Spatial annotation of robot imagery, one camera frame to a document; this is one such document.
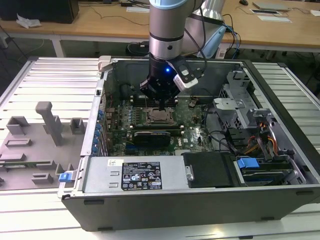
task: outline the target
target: gray plastic block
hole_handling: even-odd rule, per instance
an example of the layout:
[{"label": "gray plastic block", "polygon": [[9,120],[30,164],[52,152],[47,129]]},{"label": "gray plastic block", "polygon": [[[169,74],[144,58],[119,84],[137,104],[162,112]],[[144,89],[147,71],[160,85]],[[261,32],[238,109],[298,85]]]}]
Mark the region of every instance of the gray plastic block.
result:
[{"label": "gray plastic block", "polygon": [[[59,175],[56,175],[57,164],[61,164],[64,170],[67,170],[69,164],[76,169],[79,165],[80,152],[83,144],[84,134],[72,134],[69,123],[62,123],[63,131],[61,133],[63,137],[63,145],[56,147],[53,144],[51,135],[48,135],[44,131],[42,123],[30,123],[29,126],[24,127],[23,131],[25,135],[13,136],[10,132],[3,141],[0,147],[0,154],[3,155],[26,155],[25,161],[14,163],[16,167],[10,168],[13,163],[1,162],[0,160],[0,176],[5,179],[5,183],[0,187],[0,190],[23,190],[23,189],[38,189],[41,188],[58,188],[59,187]],[[19,139],[31,139],[31,146],[25,147],[7,147],[4,143],[7,140],[19,140]],[[40,169],[37,164],[45,164],[44,168],[50,168],[51,161],[54,161],[52,169]],[[53,183],[47,184],[34,184],[31,181],[32,174],[35,173],[49,173],[53,178]]]},{"label": "gray plastic block", "polygon": [[59,127],[56,124],[55,118],[51,112],[52,103],[50,101],[39,101],[35,107],[35,111],[40,114],[50,133],[52,140],[56,146],[62,146],[62,136]]},{"label": "gray plastic block", "polygon": [[70,129],[72,134],[85,134],[86,128],[82,118],[72,118],[70,121]]},{"label": "gray plastic block", "polygon": [[65,170],[62,168],[61,164],[58,163],[55,169],[55,175],[60,175],[63,174],[65,172]]},{"label": "gray plastic block", "polygon": [[[55,121],[55,124],[56,124],[56,126],[58,128],[59,133],[62,133],[63,125],[62,125],[62,123],[60,121],[59,116],[53,116],[53,117],[54,117],[54,121]],[[49,132],[49,130],[47,128],[47,125],[43,124],[43,129],[44,129],[46,134],[50,134],[50,132]]]},{"label": "gray plastic block", "polygon": [[4,165],[0,165],[0,172],[8,172],[8,168],[6,168]]},{"label": "gray plastic block", "polygon": [[4,162],[21,162],[26,160],[26,155],[24,153],[19,154],[2,154],[0,156],[0,161]]},{"label": "gray plastic block", "polygon": [[31,178],[34,184],[52,184],[54,179],[49,173],[34,173],[32,174],[33,178]]},{"label": "gray plastic block", "polygon": [[40,170],[54,170],[57,168],[57,164],[51,160],[50,163],[38,163],[36,167]]},{"label": "gray plastic block", "polygon": [[67,171],[73,171],[73,170],[75,170],[74,167],[72,166],[71,163],[69,163]]},{"label": "gray plastic block", "polygon": [[6,127],[12,135],[25,135],[23,127],[29,126],[24,116],[12,116]]},{"label": "gray plastic block", "polygon": [[4,142],[7,148],[14,147],[29,147],[32,144],[30,138],[20,138],[20,139],[8,139]]}]

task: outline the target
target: laptop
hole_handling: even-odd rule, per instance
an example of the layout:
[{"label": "laptop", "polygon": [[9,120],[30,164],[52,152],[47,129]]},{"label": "laptop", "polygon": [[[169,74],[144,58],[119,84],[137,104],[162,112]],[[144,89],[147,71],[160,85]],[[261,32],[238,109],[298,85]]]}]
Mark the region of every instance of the laptop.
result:
[{"label": "laptop", "polygon": [[277,10],[277,11],[285,11],[285,12],[290,11],[290,8],[282,4],[253,2],[253,5],[256,6],[258,9],[262,9],[262,10]]}]

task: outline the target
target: gray floor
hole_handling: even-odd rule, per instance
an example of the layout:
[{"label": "gray floor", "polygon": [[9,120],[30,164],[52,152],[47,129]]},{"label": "gray floor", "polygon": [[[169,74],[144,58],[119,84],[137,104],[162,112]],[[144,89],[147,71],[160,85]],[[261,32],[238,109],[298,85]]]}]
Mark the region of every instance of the gray floor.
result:
[{"label": "gray floor", "polygon": [[[24,53],[28,53],[33,49],[42,45],[41,39],[21,39],[15,38],[15,42]],[[87,41],[63,41],[63,48],[67,57],[73,58],[94,58],[96,57],[95,47],[93,42]],[[126,43],[117,42],[99,42],[99,55],[113,55],[113,56],[126,56]],[[19,72],[26,59],[21,57],[21,53],[11,41],[8,43],[8,48],[0,51],[0,94],[7,88],[14,76]],[[232,49],[227,55],[226,59],[230,59],[234,53]],[[315,71],[315,66],[320,64],[320,55],[315,53],[314,59],[311,53],[294,53],[288,52],[286,56],[282,56],[281,52],[277,52],[275,57],[270,61],[266,60],[267,52],[263,50],[255,50],[252,52],[250,49],[241,50],[238,59],[249,59],[252,62],[274,62],[285,63],[296,75],[306,83]],[[41,48],[36,49],[28,54],[28,56],[39,57],[55,57],[55,51],[50,40],[44,40]],[[320,82],[312,77],[308,83],[308,88],[314,92]]]}]

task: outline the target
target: white sticker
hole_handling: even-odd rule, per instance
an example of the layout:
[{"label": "white sticker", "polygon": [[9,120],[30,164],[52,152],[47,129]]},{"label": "white sticker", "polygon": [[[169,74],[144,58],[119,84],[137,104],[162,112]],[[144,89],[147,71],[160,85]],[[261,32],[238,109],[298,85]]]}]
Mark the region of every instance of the white sticker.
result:
[{"label": "white sticker", "polygon": [[124,163],[123,159],[109,159],[108,160],[108,167],[120,167]]}]

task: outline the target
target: computer case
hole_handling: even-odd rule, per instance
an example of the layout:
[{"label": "computer case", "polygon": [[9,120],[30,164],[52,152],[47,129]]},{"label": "computer case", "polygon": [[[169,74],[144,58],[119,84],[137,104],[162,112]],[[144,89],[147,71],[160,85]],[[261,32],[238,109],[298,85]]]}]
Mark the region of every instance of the computer case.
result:
[{"label": "computer case", "polygon": [[17,14],[40,22],[71,24],[79,12],[78,0],[0,0],[2,20],[16,20]]}]

